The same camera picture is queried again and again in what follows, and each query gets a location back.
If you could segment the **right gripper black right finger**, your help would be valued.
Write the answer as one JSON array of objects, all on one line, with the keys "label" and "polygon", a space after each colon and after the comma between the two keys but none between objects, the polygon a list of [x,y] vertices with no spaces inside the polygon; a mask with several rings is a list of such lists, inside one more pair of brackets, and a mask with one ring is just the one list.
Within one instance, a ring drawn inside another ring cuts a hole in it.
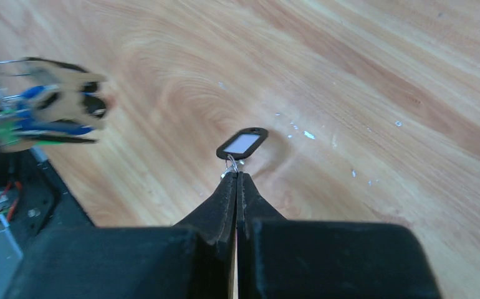
[{"label": "right gripper black right finger", "polygon": [[240,298],[441,298],[420,242],[381,222],[293,221],[237,180]]}]

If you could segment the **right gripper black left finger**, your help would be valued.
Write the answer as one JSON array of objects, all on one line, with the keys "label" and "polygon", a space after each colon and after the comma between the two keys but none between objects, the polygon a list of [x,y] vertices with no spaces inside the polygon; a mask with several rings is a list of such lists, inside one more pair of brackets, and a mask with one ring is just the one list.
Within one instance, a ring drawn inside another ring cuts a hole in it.
[{"label": "right gripper black left finger", "polygon": [[238,177],[170,227],[44,229],[6,298],[231,298]]}]

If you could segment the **key with black tag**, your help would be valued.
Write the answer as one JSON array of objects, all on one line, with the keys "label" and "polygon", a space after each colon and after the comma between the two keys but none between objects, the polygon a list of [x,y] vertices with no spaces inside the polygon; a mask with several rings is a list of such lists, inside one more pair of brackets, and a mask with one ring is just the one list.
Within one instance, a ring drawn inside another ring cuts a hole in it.
[{"label": "key with black tag", "polygon": [[219,146],[216,150],[216,156],[226,163],[226,169],[222,173],[221,179],[228,173],[240,172],[246,159],[262,145],[268,136],[269,132],[265,128],[244,128],[237,131]]}]

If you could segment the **keyring with key bunch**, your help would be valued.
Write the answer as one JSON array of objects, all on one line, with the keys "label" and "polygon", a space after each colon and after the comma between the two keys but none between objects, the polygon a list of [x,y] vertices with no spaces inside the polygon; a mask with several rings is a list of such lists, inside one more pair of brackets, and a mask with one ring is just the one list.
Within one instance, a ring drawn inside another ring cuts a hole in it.
[{"label": "keyring with key bunch", "polygon": [[13,60],[17,76],[31,86],[7,94],[12,77],[0,61],[0,152],[29,150],[37,145],[95,144],[87,134],[105,128],[108,103],[98,91],[106,77],[79,65],[41,57]]}]

